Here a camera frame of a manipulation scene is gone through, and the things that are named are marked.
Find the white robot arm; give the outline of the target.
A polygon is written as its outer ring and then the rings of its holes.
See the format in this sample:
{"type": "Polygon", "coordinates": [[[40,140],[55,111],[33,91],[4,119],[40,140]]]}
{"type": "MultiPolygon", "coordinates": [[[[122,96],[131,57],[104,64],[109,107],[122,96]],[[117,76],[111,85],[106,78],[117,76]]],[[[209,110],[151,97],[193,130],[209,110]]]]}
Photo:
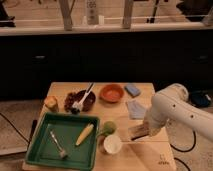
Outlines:
{"type": "Polygon", "coordinates": [[[149,135],[157,135],[167,120],[173,119],[213,142],[213,114],[188,104],[188,97],[188,90],[178,83],[156,92],[145,114],[149,135]]]}

